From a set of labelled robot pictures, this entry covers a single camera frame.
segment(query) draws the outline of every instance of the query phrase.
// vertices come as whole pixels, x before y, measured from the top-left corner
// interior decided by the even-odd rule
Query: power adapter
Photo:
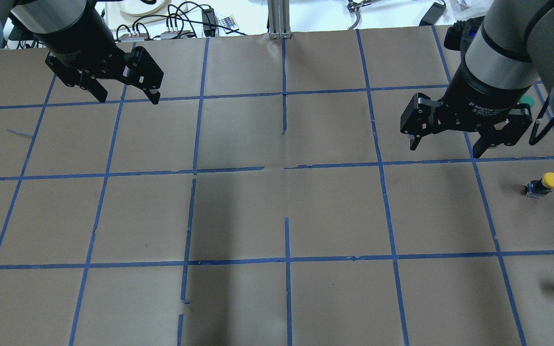
[[[202,9],[202,21],[212,25],[203,24],[204,26],[204,36],[205,37],[215,37],[215,32],[217,31],[217,17],[215,16],[214,9]]]

